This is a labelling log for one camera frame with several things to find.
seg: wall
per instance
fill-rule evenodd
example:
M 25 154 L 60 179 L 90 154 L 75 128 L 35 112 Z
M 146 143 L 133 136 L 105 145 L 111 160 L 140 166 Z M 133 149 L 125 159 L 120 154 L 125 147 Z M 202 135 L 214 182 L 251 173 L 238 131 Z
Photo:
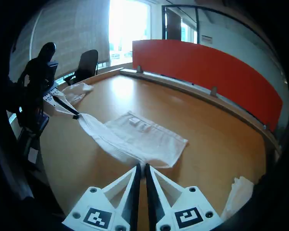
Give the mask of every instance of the wall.
M 274 87 L 281 97 L 283 106 L 277 130 L 287 126 L 289 121 L 289 90 L 283 81 L 280 69 L 262 50 L 250 41 L 224 27 L 208 22 L 200 22 L 200 44 L 230 54 L 259 72 Z M 201 35 L 212 37 L 212 44 L 203 42 Z

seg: bright window light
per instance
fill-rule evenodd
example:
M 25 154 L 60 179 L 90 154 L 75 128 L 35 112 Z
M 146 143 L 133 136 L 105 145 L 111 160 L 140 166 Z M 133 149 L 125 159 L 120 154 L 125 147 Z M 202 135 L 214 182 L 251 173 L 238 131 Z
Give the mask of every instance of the bright window light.
M 110 0 L 111 66 L 132 62 L 132 41 L 150 38 L 149 5 L 134 0 Z

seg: table surface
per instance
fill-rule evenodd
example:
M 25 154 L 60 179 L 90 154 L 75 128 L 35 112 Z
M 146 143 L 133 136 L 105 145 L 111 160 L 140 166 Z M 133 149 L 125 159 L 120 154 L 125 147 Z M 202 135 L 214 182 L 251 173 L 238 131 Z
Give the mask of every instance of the table surface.
M 76 108 L 102 123 L 131 110 L 187 139 L 174 167 L 160 172 L 183 187 L 198 186 L 220 215 L 235 177 L 257 183 L 265 173 L 265 147 L 259 133 L 221 109 L 179 91 L 117 75 L 94 84 L 94 90 Z M 51 117 L 40 141 L 50 186 L 66 215 L 89 186 L 103 188 L 130 170 L 70 118 Z M 144 180 L 138 230 L 148 230 Z

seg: window blind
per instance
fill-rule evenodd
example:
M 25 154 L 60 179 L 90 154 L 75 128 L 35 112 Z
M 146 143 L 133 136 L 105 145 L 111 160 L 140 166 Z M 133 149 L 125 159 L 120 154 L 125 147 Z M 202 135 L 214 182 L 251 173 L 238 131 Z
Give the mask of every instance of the window blind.
M 108 62 L 109 4 L 110 0 L 55 0 L 45 5 L 20 33 L 10 78 L 17 81 L 29 57 L 37 57 L 47 42 L 57 47 L 52 58 L 59 62 L 55 79 L 75 71 L 87 50 L 96 49 L 99 63 Z

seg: window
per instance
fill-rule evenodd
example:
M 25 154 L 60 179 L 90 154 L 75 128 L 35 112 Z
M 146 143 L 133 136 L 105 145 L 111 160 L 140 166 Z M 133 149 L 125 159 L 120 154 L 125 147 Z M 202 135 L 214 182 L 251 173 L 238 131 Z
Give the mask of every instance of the window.
M 168 7 L 165 11 L 165 39 L 197 43 L 194 7 Z
M 110 0 L 110 66 L 132 62 L 132 42 L 151 38 L 150 6 L 135 0 Z

